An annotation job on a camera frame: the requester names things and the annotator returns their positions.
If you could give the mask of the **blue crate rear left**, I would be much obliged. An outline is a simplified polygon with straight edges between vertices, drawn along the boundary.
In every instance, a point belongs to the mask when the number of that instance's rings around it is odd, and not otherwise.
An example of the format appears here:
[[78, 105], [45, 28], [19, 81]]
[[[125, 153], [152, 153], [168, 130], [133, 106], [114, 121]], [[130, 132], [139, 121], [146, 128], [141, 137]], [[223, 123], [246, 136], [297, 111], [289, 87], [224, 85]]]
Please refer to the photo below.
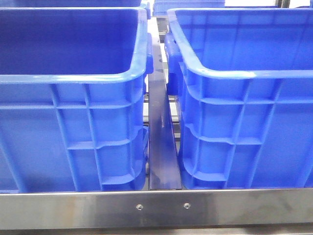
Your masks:
[[151, 18], [147, 0], [1, 0], [1, 7], [141, 7]]

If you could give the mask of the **stainless steel front rail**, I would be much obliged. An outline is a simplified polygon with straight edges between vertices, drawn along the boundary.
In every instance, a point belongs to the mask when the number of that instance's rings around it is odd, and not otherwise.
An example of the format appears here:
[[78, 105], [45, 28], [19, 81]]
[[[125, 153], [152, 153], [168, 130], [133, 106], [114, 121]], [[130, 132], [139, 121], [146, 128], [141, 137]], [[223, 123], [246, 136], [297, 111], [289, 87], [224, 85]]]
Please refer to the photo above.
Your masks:
[[155, 190], [2, 194], [3, 230], [311, 224], [313, 191]]

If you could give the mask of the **blue crate rear right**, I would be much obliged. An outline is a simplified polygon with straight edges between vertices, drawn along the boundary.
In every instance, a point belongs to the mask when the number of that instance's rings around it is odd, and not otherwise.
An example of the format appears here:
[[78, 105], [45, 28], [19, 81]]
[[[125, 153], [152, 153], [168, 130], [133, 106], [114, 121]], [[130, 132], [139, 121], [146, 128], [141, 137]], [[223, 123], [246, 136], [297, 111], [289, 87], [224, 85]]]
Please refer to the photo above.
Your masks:
[[224, 0], [155, 0], [153, 16], [166, 16], [173, 8], [223, 8]]

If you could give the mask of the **dark metal divider bar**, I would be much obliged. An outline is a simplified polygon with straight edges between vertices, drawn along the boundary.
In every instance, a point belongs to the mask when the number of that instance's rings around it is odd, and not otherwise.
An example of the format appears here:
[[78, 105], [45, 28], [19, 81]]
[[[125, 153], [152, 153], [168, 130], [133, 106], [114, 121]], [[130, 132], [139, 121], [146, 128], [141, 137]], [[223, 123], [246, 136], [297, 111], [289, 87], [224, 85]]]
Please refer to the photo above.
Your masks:
[[182, 189], [159, 33], [152, 33], [154, 72], [149, 90], [149, 189]]

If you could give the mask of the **blue plastic crate right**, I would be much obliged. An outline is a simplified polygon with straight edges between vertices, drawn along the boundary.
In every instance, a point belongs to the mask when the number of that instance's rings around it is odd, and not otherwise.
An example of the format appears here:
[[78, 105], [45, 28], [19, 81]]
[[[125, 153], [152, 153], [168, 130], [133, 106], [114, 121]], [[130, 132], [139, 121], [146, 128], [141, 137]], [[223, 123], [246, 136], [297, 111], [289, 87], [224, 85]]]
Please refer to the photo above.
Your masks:
[[179, 166], [188, 189], [313, 185], [313, 10], [175, 8]]

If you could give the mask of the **blue plastic crate left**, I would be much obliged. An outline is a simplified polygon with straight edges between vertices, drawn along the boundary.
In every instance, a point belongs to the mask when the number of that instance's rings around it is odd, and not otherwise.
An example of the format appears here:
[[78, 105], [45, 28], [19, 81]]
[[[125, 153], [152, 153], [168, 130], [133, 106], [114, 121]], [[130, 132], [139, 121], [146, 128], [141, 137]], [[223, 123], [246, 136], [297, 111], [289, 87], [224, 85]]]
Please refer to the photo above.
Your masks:
[[147, 23], [137, 7], [1, 8], [1, 193], [144, 187]]

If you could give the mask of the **blue plastic crate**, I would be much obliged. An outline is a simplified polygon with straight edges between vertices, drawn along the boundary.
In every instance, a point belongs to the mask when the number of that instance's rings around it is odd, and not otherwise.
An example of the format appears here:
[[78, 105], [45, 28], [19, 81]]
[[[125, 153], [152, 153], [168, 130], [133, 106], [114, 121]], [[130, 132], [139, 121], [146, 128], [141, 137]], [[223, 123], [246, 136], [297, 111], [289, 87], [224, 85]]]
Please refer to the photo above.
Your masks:
[[175, 8], [179, 166], [188, 189], [313, 185], [313, 10]]
[[144, 187], [147, 23], [137, 7], [1, 8], [1, 193]]

